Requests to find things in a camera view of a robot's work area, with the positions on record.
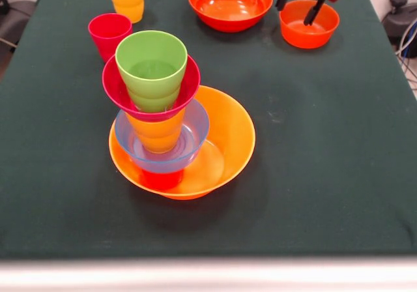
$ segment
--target bowl rim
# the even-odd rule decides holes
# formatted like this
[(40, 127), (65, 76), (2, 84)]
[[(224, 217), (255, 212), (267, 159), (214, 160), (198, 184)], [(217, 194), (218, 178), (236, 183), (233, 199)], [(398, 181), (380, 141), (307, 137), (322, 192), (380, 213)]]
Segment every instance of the bowl rim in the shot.
[[(312, 5), (314, 5), (316, 3), (316, 1), (314, 1), (314, 0), (293, 0), (293, 1), (287, 2), (287, 4), (285, 6), (287, 6), (288, 4), (305, 3), (306, 1), (308, 1)], [(282, 16), (281, 15), (282, 15), (282, 12), (285, 10), (285, 7), (280, 12), (280, 23), (284, 24), (287, 28), (289, 28), (290, 30), (292, 30), (292, 31), (294, 31), (296, 33), (299, 33), (300, 35), (327, 35), (329, 33), (333, 33), (339, 27), (339, 24), (340, 24), (340, 16), (339, 16), (338, 12), (333, 7), (331, 7), (329, 4), (325, 3), (325, 4), (323, 4), (323, 7), (329, 8), (330, 11), (333, 14), (335, 14), (336, 15), (336, 18), (337, 18), (337, 22), (336, 22), (335, 26), (333, 28), (331, 28), (331, 29), (326, 30), (325, 32), (322, 32), (322, 33), (302, 33), (299, 30), (294, 29), (293, 27), (291, 27), (288, 23), (286, 23), (282, 19)]]
[(110, 98), (110, 100), (114, 104), (116, 104), (119, 108), (121, 108), (122, 110), (128, 112), (130, 115), (132, 115), (133, 117), (135, 117), (137, 119), (146, 119), (147, 121), (148, 120), (149, 121), (158, 121), (158, 117), (161, 117), (163, 115), (176, 114), (177, 112), (179, 112), (180, 110), (182, 110), (184, 107), (186, 107), (192, 101), (192, 99), (194, 99), (195, 95), (197, 94), (197, 91), (198, 91), (198, 88), (200, 86), (200, 83), (201, 83), (201, 73), (200, 73), (200, 69), (198, 67), (198, 64), (196, 63), (196, 61), (194, 61), (194, 59), (191, 57), (191, 55), (188, 55), (188, 57), (187, 57), (187, 66), (186, 67), (189, 67), (189, 66), (190, 67), (194, 67), (195, 70), (197, 71), (196, 80), (197, 80), (198, 83), (197, 83), (197, 85), (195, 87), (194, 93), (184, 103), (180, 104), (177, 107), (171, 108), (170, 110), (167, 110), (167, 111), (159, 111), (159, 112), (156, 112), (156, 113), (146, 113), (144, 111), (139, 111), (138, 109), (137, 110), (134, 110), (134, 109), (131, 109), (131, 108), (127, 108), (125, 105), (123, 105), (120, 102), (116, 101), (113, 98), (113, 96), (109, 93), (109, 91), (108, 91), (108, 89), (106, 87), (107, 80), (105, 78), (106, 78), (106, 74), (107, 74), (108, 68), (110, 67), (110, 64), (111, 63), (115, 63), (116, 71), (119, 72), (119, 68), (117, 67), (116, 57), (115, 57), (115, 55), (113, 55), (106, 62), (106, 64), (104, 65), (103, 71), (102, 71), (102, 85), (103, 85), (104, 91), (106, 92), (107, 96)]
[(118, 131), (117, 131), (117, 128), (116, 128), (116, 126), (117, 126), (117, 121), (119, 120), (119, 119), (121, 119), (121, 115), (124, 115), (125, 117), (126, 117), (126, 114), (125, 114), (125, 112), (123, 111), (123, 110), (120, 110), (119, 112), (118, 112), (118, 114), (117, 114), (117, 116), (116, 116), (116, 120), (115, 120), (115, 134), (116, 134), (116, 139), (117, 139), (117, 142), (119, 143), (119, 145), (122, 147), (122, 149), (126, 152), (126, 153), (128, 153), (128, 155), (130, 156), (130, 157), (132, 157), (132, 158), (134, 158), (134, 159), (136, 159), (136, 160), (140, 160), (140, 161), (142, 161), (142, 162), (146, 162), (146, 163), (149, 163), (149, 164), (153, 164), (153, 165), (168, 165), (168, 164), (172, 164), (172, 163), (175, 163), (175, 162), (178, 162), (178, 161), (181, 161), (181, 160), (184, 160), (184, 159), (186, 159), (186, 158), (189, 158), (191, 155), (193, 155), (193, 154), (195, 154), (195, 152), (198, 152), (198, 150), (200, 150), (200, 148), (201, 148), (201, 146), (203, 145), (203, 143), (204, 143), (204, 141), (207, 139), (207, 136), (208, 136), (208, 134), (209, 134), (209, 130), (210, 130), (210, 119), (209, 119), (209, 115), (207, 114), (207, 112), (206, 112), (206, 110), (205, 110), (205, 108), (203, 107), (203, 105), (200, 103), (200, 102), (198, 102), (197, 100), (192, 100), (191, 102), (190, 102), (191, 104), (192, 103), (194, 103), (195, 104), (195, 106), (197, 106), (197, 111), (199, 112), (199, 113), (201, 113), (201, 115), (202, 115), (202, 117), (200, 117), (200, 121), (201, 120), (203, 120), (204, 122), (205, 122), (205, 129), (204, 129), (204, 132), (203, 132), (203, 137), (201, 137), (201, 139), (200, 139), (200, 142), (198, 143), (198, 145), (197, 145), (197, 147), (195, 147), (191, 152), (189, 152), (189, 153), (187, 153), (187, 154), (185, 154), (184, 156), (180, 156), (180, 157), (178, 157), (178, 158), (175, 158), (175, 159), (172, 159), (172, 160), (164, 160), (164, 161), (155, 161), (155, 160), (149, 160), (149, 159), (147, 159), (147, 158), (141, 158), (141, 157), (138, 157), (138, 156), (136, 156), (136, 154), (134, 154), (134, 152), (131, 152), (127, 147), (125, 147), (124, 145), (123, 145), (123, 143), (120, 141), (120, 134), (118, 133)]
[[(246, 111), (246, 109), (243, 107), (243, 105), (238, 101), (238, 100), (236, 100), (235, 98), (233, 98), (232, 96), (230, 96), (230, 95), (228, 95), (227, 93), (225, 93), (225, 92), (223, 92), (223, 91), (221, 91), (221, 90), (218, 90), (218, 89), (215, 89), (215, 88), (212, 88), (212, 87), (208, 87), (208, 86), (206, 86), (206, 85), (202, 85), (201, 86), (202, 88), (203, 88), (203, 90), (204, 89), (207, 89), (207, 90), (215, 90), (217, 93), (219, 93), (219, 94), (222, 94), (222, 95), (224, 95), (224, 97), (227, 97), (227, 98), (229, 98), (229, 99), (231, 99), (231, 101), (232, 102), (236, 102), (237, 103), (237, 106), (239, 106), (243, 111), (244, 111), (244, 113), (245, 113), (245, 115), (247, 116), (247, 118), (250, 120), (250, 122), (251, 122), (251, 135), (252, 135), (252, 137), (253, 137), (253, 143), (252, 143), (252, 146), (250, 147), (250, 153), (249, 153), (249, 155), (248, 155), (248, 157), (247, 157), (247, 159), (245, 160), (245, 162), (244, 163), (242, 163), (242, 167), (240, 167), (239, 169), (238, 169), (238, 171), (236, 171), (233, 175), (231, 175), (231, 176), (229, 176), (229, 178), (227, 178), (226, 180), (224, 180), (224, 181), (222, 181), (222, 182), (217, 182), (214, 186), (212, 186), (212, 187), (210, 187), (210, 188), (207, 188), (206, 190), (203, 190), (203, 191), (198, 191), (198, 192), (190, 192), (190, 193), (182, 193), (182, 194), (178, 194), (178, 193), (170, 193), (170, 192), (164, 192), (164, 191), (157, 191), (157, 190), (153, 190), (153, 189), (151, 189), (151, 188), (148, 188), (148, 187), (146, 187), (146, 186), (144, 186), (143, 184), (138, 184), (137, 182), (135, 182), (135, 180), (133, 180), (131, 177), (129, 177), (129, 176), (127, 176), (126, 175), (126, 172), (123, 170), (123, 168), (121, 168), (120, 167), (120, 165), (118, 165), (116, 162), (115, 162), (115, 157), (114, 157), (114, 155), (113, 155), (113, 150), (111, 150), (110, 149), (110, 155), (111, 155), (111, 158), (113, 159), (113, 162), (115, 163), (115, 165), (116, 165), (116, 168), (122, 173), (122, 175), (128, 180), (128, 181), (130, 181), (131, 183), (133, 183), (134, 185), (136, 185), (136, 186), (138, 186), (138, 187), (140, 187), (141, 189), (144, 189), (144, 190), (146, 190), (146, 191), (148, 191), (148, 192), (150, 192), (150, 193), (153, 193), (153, 194), (158, 194), (158, 195), (160, 195), (160, 196), (164, 196), (164, 197), (172, 197), (173, 199), (175, 199), (175, 200), (177, 200), (177, 201), (181, 201), (182, 199), (177, 199), (177, 197), (194, 197), (194, 196), (205, 196), (206, 194), (208, 194), (208, 193), (210, 193), (210, 192), (212, 192), (212, 191), (215, 191), (216, 189), (218, 189), (218, 188), (220, 188), (221, 186), (224, 186), (225, 184), (227, 184), (227, 183), (229, 183), (229, 182), (231, 182), (234, 178), (236, 178), (242, 171), (243, 171), (243, 169), (248, 165), (248, 163), (249, 163), (249, 161), (250, 161), (250, 159), (252, 158), (252, 155), (253, 155), (253, 152), (254, 152), (254, 150), (255, 150), (255, 143), (256, 143), (256, 132), (255, 132), (255, 126), (254, 126), (254, 124), (253, 124), (253, 121), (252, 121), (252, 118), (250, 117), (250, 115), (249, 115), (249, 113), (248, 113), (248, 111)], [(111, 147), (111, 142), (112, 142), (112, 130), (114, 130), (115, 129), (115, 120), (113, 121), (113, 124), (112, 124), (112, 126), (111, 126), (111, 129), (110, 129), (110, 135), (109, 135), (109, 148)]]
[(246, 22), (248, 20), (253, 20), (253, 19), (256, 19), (256, 18), (263, 17), (270, 10), (270, 8), (272, 7), (272, 4), (274, 3), (274, 0), (270, 0), (269, 4), (265, 5), (265, 9), (264, 9), (264, 11), (262, 11), (262, 13), (260, 13), (258, 15), (251, 16), (249, 18), (245, 18), (244, 20), (223, 20), (223, 19), (220, 19), (220, 18), (217, 18), (217, 17), (214, 17), (214, 16), (207, 15), (204, 12), (201, 12), (198, 8), (196, 8), (194, 6), (194, 4), (191, 2), (191, 0), (188, 0), (188, 3), (193, 8), (193, 10), (196, 13), (198, 13), (199, 15), (211, 18), (213, 20), (218, 20), (219, 22)]

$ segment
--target orange plastic bowl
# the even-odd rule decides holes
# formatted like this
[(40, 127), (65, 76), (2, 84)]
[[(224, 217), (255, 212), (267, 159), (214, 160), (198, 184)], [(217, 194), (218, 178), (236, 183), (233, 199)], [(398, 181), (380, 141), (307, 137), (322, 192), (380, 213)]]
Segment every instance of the orange plastic bowl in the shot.
[(236, 33), (255, 25), (273, 0), (188, 0), (195, 13), (210, 27)]
[(324, 4), (313, 25), (305, 26), (304, 18), (315, 4), (313, 0), (291, 1), (280, 12), (282, 37), (297, 48), (315, 49), (324, 46), (339, 25), (338, 13)]
[(248, 112), (231, 96), (200, 86), (195, 99), (204, 106), (210, 130), (195, 160), (183, 173), (155, 176), (154, 184), (117, 142), (115, 125), (109, 149), (117, 169), (136, 186), (170, 199), (196, 199), (235, 178), (249, 162), (255, 148), (255, 128)]

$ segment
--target black chair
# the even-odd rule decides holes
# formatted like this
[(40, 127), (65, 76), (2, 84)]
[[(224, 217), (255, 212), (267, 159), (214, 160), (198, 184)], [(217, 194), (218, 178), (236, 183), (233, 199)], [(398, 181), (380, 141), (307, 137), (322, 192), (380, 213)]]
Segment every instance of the black chair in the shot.
[(0, 60), (10, 50), (14, 51), (35, 7), (32, 1), (0, 0)]

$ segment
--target red plastic bowl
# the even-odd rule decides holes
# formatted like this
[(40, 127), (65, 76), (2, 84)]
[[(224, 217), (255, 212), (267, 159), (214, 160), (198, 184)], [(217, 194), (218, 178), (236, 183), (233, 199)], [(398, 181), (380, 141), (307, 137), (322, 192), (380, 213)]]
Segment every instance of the red plastic bowl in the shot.
[(304, 18), (315, 4), (313, 0), (291, 1), (280, 12), (282, 37), (297, 48), (315, 49), (324, 46), (339, 25), (338, 13), (324, 4), (313, 25), (305, 26)]
[(210, 27), (236, 33), (255, 25), (274, 0), (188, 0), (195, 13)]
[(89, 23), (91, 38), (104, 62), (116, 52), (119, 43), (132, 33), (132, 23), (123, 15), (101, 14)]
[(175, 101), (173, 108), (169, 111), (160, 113), (144, 113), (139, 111), (129, 97), (126, 85), (120, 76), (117, 68), (116, 58), (109, 59), (103, 69), (102, 83), (103, 88), (109, 98), (122, 110), (141, 121), (164, 121), (177, 114), (180, 110), (191, 102), (198, 87), (200, 86), (201, 76), (197, 63), (188, 56), (187, 67), (184, 78), (181, 82), (180, 93)]

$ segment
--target dark green tablecloth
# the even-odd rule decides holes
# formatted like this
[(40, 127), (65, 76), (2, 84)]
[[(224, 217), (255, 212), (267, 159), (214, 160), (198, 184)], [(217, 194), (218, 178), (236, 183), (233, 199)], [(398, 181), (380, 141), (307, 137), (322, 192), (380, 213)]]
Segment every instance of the dark green tablecloth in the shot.
[(203, 84), (248, 110), (248, 167), (194, 201), (130, 184), (108, 152), (117, 108), (87, 32), (110, 0), (41, 0), (0, 83), (0, 257), (417, 253), (417, 106), (369, 0), (341, 0), (313, 51), (278, 15), (228, 35), (187, 0), (146, 0), (136, 31), (180, 37)]

